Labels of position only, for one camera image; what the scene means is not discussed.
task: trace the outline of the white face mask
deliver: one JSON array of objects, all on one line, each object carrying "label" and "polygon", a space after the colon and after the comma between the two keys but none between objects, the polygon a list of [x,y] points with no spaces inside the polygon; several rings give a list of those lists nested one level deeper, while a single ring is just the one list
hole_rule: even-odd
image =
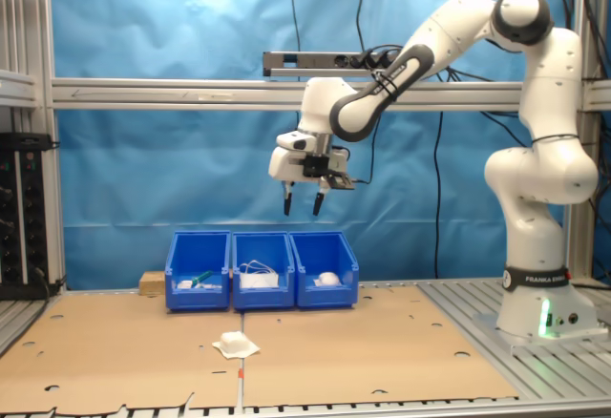
[{"label": "white face mask", "polygon": [[217,348],[227,359],[246,358],[259,351],[259,347],[240,331],[221,334],[221,341],[214,342],[212,346]]},{"label": "white face mask", "polygon": [[340,286],[342,283],[337,275],[333,272],[323,272],[319,275],[318,280],[314,280],[317,286]]},{"label": "white face mask", "polygon": [[240,264],[240,288],[278,287],[278,274],[269,265],[253,260]]}]

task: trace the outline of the blue plastic bin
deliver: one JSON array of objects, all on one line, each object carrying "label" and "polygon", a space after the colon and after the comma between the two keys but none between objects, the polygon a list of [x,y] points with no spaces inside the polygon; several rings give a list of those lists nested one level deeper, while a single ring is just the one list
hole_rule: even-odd
[{"label": "blue plastic bin", "polygon": [[[278,287],[240,288],[240,265],[257,260],[278,273]],[[286,232],[233,234],[233,306],[238,310],[295,305],[295,265]]]},{"label": "blue plastic bin", "polygon": [[[229,238],[231,232],[176,232],[165,264],[165,305],[170,310],[208,310],[229,307]],[[206,271],[206,284],[219,289],[177,289]]]},{"label": "blue plastic bin", "polygon": [[[342,232],[290,234],[297,264],[297,305],[301,308],[339,308],[358,300],[359,265]],[[316,286],[323,272],[340,279],[337,286]]]}]

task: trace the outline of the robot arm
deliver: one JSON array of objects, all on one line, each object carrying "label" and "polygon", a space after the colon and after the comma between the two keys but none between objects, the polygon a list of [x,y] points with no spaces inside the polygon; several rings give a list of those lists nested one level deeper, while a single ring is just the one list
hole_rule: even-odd
[{"label": "robot arm", "polygon": [[305,86],[298,129],[277,138],[269,174],[283,182],[288,215],[295,182],[320,186],[317,215],[329,189],[353,189],[348,153],[331,146],[333,135],[359,141],[380,114],[409,86],[447,68],[475,42],[488,39],[509,51],[522,51],[551,31],[545,0],[449,0],[415,32],[393,63],[360,92],[340,78],[312,78]]},{"label": "robot arm", "polygon": [[364,90],[356,92],[340,78],[307,82],[298,130],[278,136],[269,166],[269,174],[284,183],[284,212],[295,181],[319,183],[314,214],[330,188],[351,189],[348,153],[331,146],[332,135],[365,138],[398,95],[484,38],[526,54],[518,113],[533,140],[532,148],[500,150],[486,163],[486,181],[507,225],[506,292],[496,328],[509,334],[512,344],[606,337],[592,303],[569,283],[562,229],[547,208],[587,200],[598,170],[577,135],[579,37],[554,28],[545,0],[450,0]]}]

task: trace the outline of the blue backdrop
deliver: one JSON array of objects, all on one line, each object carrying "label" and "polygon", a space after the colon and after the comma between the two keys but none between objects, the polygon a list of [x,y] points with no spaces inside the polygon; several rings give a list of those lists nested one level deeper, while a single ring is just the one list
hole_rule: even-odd
[{"label": "blue backdrop", "polygon": [[[407,41],[446,0],[364,0],[367,47]],[[359,51],[358,0],[295,0],[303,51]],[[562,25],[560,0],[549,0]],[[57,76],[260,79],[262,52],[297,49],[290,0],[53,0]],[[521,80],[522,55],[480,43],[455,63]],[[61,111],[68,284],[137,285],[160,270],[177,229],[343,230],[363,280],[432,277],[438,113],[385,113],[370,186],[332,193],[311,215],[315,187],[297,187],[290,218],[267,175],[287,112]],[[503,119],[522,140],[516,119]],[[478,113],[447,113],[440,274],[498,276],[505,226],[483,169],[514,146]],[[369,141],[351,144],[350,172],[369,175]]]}]

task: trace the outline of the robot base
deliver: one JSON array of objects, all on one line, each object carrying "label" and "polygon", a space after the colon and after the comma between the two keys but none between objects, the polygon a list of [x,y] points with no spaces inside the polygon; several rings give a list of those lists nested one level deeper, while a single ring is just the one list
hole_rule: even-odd
[{"label": "robot base", "polygon": [[474,324],[512,355],[521,346],[608,340],[596,307],[571,284],[506,291],[498,319],[476,315]]}]

